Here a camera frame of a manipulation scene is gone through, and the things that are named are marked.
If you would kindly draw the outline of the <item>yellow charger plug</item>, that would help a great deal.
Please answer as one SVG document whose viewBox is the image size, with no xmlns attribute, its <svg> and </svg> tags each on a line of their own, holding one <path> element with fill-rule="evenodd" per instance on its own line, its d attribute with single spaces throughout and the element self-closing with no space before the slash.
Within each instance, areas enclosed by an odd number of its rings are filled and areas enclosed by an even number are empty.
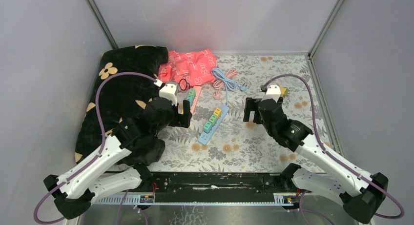
<svg viewBox="0 0 414 225">
<path fill-rule="evenodd" d="M 281 96 L 285 98 L 288 94 L 288 89 L 285 87 L 280 87 Z"/>
<path fill-rule="evenodd" d="M 219 118 L 219 117 L 221 116 L 221 114 L 222 114 L 222 110 L 221 110 L 220 108 L 216 108 L 216 109 L 214 110 L 213 114 L 214 114 L 217 118 Z"/>
</svg>

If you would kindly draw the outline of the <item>light green USB charger plug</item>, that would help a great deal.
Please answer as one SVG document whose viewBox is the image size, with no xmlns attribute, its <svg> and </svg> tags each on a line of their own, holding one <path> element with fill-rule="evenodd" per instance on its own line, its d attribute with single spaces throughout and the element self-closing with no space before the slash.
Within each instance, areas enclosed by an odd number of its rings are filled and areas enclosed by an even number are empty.
<svg viewBox="0 0 414 225">
<path fill-rule="evenodd" d="M 195 89 L 194 88 L 189 89 L 187 100 L 193 100 L 195 98 L 195 95 L 196 95 Z"/>
</svg>

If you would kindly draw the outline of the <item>black floral plush blanket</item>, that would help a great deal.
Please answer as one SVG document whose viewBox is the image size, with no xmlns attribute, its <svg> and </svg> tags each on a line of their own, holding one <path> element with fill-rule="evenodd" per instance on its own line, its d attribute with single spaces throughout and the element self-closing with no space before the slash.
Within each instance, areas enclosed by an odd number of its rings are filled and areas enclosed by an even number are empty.
<svg viewBox="0 0 414 225">
<path fill-rule="evenodd" d="M 162 46 L 134 45 L 103 54 L 85 117 L 78 133 L 75 162 L 80 163 L 102 143 L 98 109 L 105 135 L 127 118 L 140 115 L 156 96 L 161 64 L 168 62 L 168 49 Z"/>
</svg>

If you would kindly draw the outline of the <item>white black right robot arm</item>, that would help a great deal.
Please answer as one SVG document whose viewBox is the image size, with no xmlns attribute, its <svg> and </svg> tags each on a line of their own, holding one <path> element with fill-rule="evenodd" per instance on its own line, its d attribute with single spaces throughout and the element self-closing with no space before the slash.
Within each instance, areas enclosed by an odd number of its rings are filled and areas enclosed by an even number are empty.
<svg viewBox="0 0 414 225">
<path fill-rule="evenodd" d="M 319 143 L 309 127 L 286 116 L 282 102 L 282 98 L 246 98 L 243 120 L 249 121 L 254 112 L 254 123 L 262 124 L 280 146 L 311 160 L 329 176 L 315 176 L 298 164 L 289 164 L 282 172 L 281 188 L 317 193 L 342 206 L 356 221 L 368 224 L 385 200 L 389 179 L 380 172 L 372 174 L 357 167 Z"/>
</svg>

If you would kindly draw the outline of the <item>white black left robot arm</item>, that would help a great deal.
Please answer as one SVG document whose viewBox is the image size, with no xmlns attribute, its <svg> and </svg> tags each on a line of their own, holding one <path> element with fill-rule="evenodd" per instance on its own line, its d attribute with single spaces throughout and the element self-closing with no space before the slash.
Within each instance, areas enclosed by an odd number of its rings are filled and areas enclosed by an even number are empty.
<svg viewBox="0 0 414 225">
<path fill-rule="evenodd" d="M 147 166 L 161 158 L 166 146 L 158 133 L 167 126 L 188 128 L 190 107 L 190 101 L 184 100 L 179 112 L 170 100 L 155 97 L 141 114 L 120 122 L 74 168 L 60 176 L 47 176 L 43 182 L 57 210 L 71 220 L 103 197 L 127 189 L 148 190 L 152 175 Z"/>
</svg>

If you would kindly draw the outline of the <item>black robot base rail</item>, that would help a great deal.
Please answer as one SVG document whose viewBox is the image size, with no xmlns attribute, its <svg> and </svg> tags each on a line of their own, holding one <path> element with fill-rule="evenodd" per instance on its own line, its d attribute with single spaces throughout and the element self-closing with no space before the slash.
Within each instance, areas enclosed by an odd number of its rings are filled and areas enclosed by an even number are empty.
<svg viewBox="0 0 414 225">
<path fill-rule="evenodd" d="M 154 172 L 149 183 L 129 192 L 169 192 L 185 188 L 252 189 L 265 192 L 303 192 L 291 179 L 279 173 L 229 173 L 229 172 Z"/>
</svg>

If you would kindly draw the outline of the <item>floral patterned table mat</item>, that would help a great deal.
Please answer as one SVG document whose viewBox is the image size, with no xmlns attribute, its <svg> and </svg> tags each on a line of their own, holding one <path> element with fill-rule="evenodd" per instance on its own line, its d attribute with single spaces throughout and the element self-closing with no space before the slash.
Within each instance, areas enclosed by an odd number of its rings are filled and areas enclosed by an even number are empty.
<svg viewBox="0 0 414 225">
<path fill-rule="evenodd" d="M 288 89 L 283 102 L 287 116 L 317 129 L 326 145 L 335 145 L 313 84 L 314 73 L 308 58 L 304 55 L 218 56 L 217 64 L 224 71 L 235 69 L 235 80 L 246 91 L 222 92 L 220 99 L 215 99 L 215 89 L 210 84 L 204 85 L 191 126 L 169 127 L 160 134 L 166 148 L 160 160 L 150 165 L 150 170 L 281 172 L 289 163 L 296 163 L 309 171 L 320 172 L 310 160 L 279 146 L 261 125 L 243 122 L 245 99 L 262 97 L 260 86 L 276 77 L 277 84 Z M 225 103 L 229 105 L 225 119 L 209 142 L 200 144 L 198 138 L 203 125 L 213 110 Z"/>
</svg>

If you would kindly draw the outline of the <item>pink patterned cloth bag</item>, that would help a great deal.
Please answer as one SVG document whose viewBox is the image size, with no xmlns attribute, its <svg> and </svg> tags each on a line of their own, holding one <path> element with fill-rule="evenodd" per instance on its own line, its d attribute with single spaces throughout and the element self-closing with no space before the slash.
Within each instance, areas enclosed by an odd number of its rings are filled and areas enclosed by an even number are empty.
<svg viewBox="0 0 414 225">
<path fill-rule="evenodd" d="M 181 84 L 186 81 L 191 87 L 200 86 L 215 80 L 211 70 L 216 67 L 217 59 L 210 49 L 187 53 L 171 50 L 168 61 L 159 67 L 158 79 Z"/>
</svg>

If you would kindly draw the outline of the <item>pink power strip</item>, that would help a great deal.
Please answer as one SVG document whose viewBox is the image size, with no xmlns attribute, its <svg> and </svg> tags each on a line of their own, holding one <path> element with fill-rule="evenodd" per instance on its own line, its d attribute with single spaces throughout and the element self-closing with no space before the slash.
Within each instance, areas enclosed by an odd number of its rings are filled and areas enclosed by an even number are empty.
<svg viewBox="0 0 414 225">
<path fill-rule="evenodd" d="M 197 105 L 198 99 L 199 99 L 199 97 L 200 97 L 200 95 L 201 95 L 201 90 L 202 90 L 202 87 L 201 87 L 201 86 L 194 86 L 194 87 L 192 87 L 192 88 L 194 88 L 194 89 L 195 89 L 195 91 L 196 91 L 196 95 L 195 95 L 195 98 L 193 99 L 193 104 L 192 104 L 192 106 L 190 106 L 190 112 L 191 112 L 191 114 L 194 114 L 194 111 L 195 111 L 195 108 L 196 108 L 196 105 Z"/>
</svg>

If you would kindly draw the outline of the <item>light blue power strip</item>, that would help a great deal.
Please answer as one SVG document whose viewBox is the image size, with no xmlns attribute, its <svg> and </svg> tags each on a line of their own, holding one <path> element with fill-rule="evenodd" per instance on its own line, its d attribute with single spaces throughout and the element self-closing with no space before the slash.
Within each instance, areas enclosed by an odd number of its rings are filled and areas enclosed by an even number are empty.
<svg viewBox="0 0 414 225">
<path fill-rule="evenodd" d="M 212 127 L 212 129 L 209 133 L 205 133 L 205 132 L 202 131 L 202 133 L 200 134 L 200 136 L 198 138 L 198 142 L 200 144 L 206 145 L 209 142 L 209 140 L 211 139 L 211 137 L 213 136 L 215 131 L 218 129 L 219 125 L 224 120 L 225 116 L 227 115 L 227 113 L 229 111 L 229 106 L 226 105 L 226 104 L 221 105 L 219 108 L 222 110 L 221 116 L 217 119 L 216 124 Z"/>
</svg>

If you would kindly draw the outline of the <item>black eyeglasses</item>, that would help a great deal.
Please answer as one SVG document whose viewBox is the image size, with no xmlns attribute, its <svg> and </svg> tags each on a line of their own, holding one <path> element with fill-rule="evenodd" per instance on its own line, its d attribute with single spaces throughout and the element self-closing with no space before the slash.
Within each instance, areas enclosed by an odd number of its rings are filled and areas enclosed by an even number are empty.
<svg viewBox="0 0 414 225">
<path fill-rule="evenodd" d="M 189 82 L 186 79 L 184 79 L 184 78 L 180 79 L 179 82 L 178 82 L 178 84 L 179 84 L 179 87 L 180 87 L 180 90 L 181 91 L 185 91 L 187 89 L 190 89 Z"/>
</svg>

